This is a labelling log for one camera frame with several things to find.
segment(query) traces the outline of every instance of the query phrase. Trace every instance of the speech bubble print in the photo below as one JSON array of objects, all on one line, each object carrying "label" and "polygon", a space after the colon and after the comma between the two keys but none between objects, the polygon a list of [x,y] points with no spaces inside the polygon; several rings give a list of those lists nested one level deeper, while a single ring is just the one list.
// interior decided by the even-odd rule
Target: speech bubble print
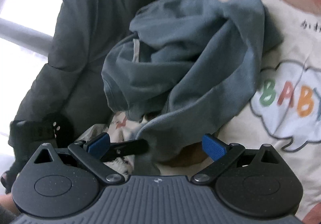
[{"label": "speech bubble print", "polygon": [[250,104],[269,135],[290,139],[282,149],[294,152],[309,142],[321,142],[320,101],[321,71],[285,61],[275,69],[261,71]]}]

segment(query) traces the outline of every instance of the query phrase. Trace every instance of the ribbed gray panel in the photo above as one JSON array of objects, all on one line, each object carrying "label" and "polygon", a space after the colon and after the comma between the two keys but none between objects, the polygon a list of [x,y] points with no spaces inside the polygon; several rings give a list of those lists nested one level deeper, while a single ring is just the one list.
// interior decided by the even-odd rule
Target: ribbed gray panel
[{"label": "ribbed gray panel", "polygon": [[294,216],[252,220],[230,211],[209,187],[195,186],[185,176],[131,176],[107,187],[100,199],[77,216],[61,220],[20,217],[15,224],[300,224]]}]

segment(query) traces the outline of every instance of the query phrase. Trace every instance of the bed sheet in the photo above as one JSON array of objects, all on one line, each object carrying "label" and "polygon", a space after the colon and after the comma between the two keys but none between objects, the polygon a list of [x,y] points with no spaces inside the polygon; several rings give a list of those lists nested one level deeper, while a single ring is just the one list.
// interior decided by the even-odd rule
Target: bed sheet
[{"label": "bed sheet", "polygon": [[[306,8],[310,1],[316,7],[315,14]],[[303,184],[304,195],[296,216],[306,224],[319,224],[321,0],[301,0],[296,5],[291,5],[291,0],[262,2],[284,40],[263,56],[257,92],[220,130],[219,138],[249,149],[272,144]]]}]

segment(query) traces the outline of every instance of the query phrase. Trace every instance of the blue gripper pad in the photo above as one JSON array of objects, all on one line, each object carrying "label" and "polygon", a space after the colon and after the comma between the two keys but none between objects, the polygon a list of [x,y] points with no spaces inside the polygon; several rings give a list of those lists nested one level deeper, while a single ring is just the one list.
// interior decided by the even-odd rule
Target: blue gripper pad
[{"label": "blue gripper pad", "polygon": [[202,148],[213,161],[217,161],[223,157],[228,150],[229,145],[211,136],[210,134],[203,135]]},{"label": "blue gripper pad", "polygon": [[102,133],[90,140],[87,152],[96,159],[100,159],[110,148],[110,136],[107,133]]}]

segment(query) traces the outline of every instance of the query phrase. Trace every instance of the blue-gray garment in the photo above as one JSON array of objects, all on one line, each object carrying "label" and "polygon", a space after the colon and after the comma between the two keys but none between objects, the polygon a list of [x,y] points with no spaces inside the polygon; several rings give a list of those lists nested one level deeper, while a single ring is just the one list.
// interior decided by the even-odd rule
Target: blue-gray garment
[{"label": "blue-gray garment", "polygon": [[135,174],[147,175],[159,174],[153,162],[237,115],[256,91],[262,52],[281,42],[261,0],[158,0],[137,12],[130,30],[107,55],[102,78],[114,112],[140,120],[160,111],[135,133],[150,144],[135,158]]}]

